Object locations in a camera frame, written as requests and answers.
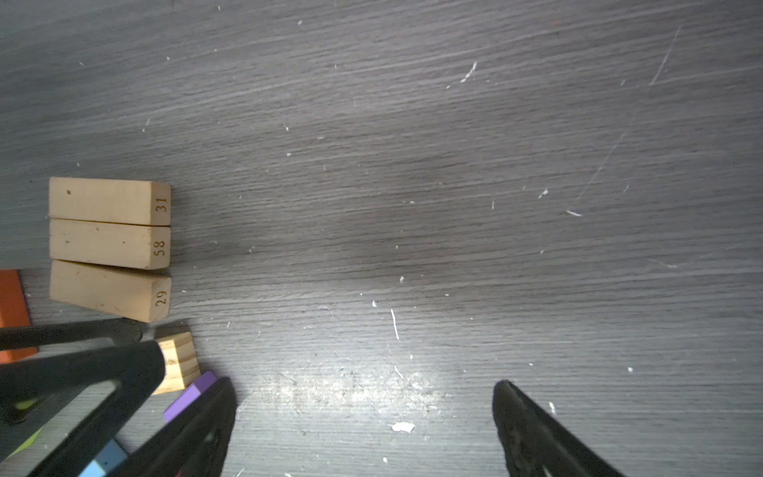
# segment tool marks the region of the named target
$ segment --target blue block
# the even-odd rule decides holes
[[[79,477],[105,477],[127,458],[127,453],[116,440],[109,440],[106,447],[85,467]]]

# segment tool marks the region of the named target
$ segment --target pine wood block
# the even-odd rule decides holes
[[[151,323],[169,313],[172,279],[166,275],[54,260],[50,297],[104,313]]]
[[[0,328],[28,327],[29,311],[16,270],[0,270]],[[37,348],[0,351],[0,364],[13,363],[31,356]]]
[[[164,182],[51,177],[48,215],[75,221],[169,225],[171,192]]]
[[[132,269],[169,266],[169,227],[50,219],[50,258]]]
[[[164,380],[153,394],[181,391],[200,375],[193,337],[189,331],[156,340],[164,355]]]

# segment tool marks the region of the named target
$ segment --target purple block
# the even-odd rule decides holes
[[[201,393],[209,389],[216,381],[217,376],[215,376],[212,371],[207,371],[199,376],[199,378],[193,381],[193,384],[190,385],[179,398],[170,404],[166,411],[164,411],[164,420],[170,422],[172,419],[178,417],[178,414],[190,406],[193,401],[196,401],[196,399],[201,396]]]

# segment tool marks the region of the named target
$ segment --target black plastic part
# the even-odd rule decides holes
[[[137,343],[142,335],[140,325],[126,318],[38,327],[2,328],[0,329],[0,350],[68,343],[99,337],[111,338],[114,344]],[[20,363],[31,363],[34,360],[36,359],[27,359]],[[16,368],[11,369],[19,369],[20,363],[13,363]],[[47,395],[37,395],[37,402],[31,407],[18,410],[14,406],[18,401],[5,400],[7,398],[5,393],[12,390],[12,386],[5,381],[5,366],[0,366],[0,376],[2,376],[0,377],[0,394],[3,395],[3,402],[0,404],[0,461],[11,455],[30,435],[37,432],[86,387],[61,388]]]
[[[236,419],[230,379],[218,379],[109,477],[218,477]]]
[[[495,385],[493,418],[511,477],[623,477],[508,381]]]
[[[76,477],[164,379],[156,341],[31,359],[0,366],[0,404],[113,381],[116,389],[29,474]]]

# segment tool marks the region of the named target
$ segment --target table surface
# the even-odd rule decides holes
[[[48,177],[172,184],[149,336],[233,380],[223,475],[506,475],[499,379],[627,475],[759,472],[759,2],[3,9],[0,266],[104,317],[47,298]]]

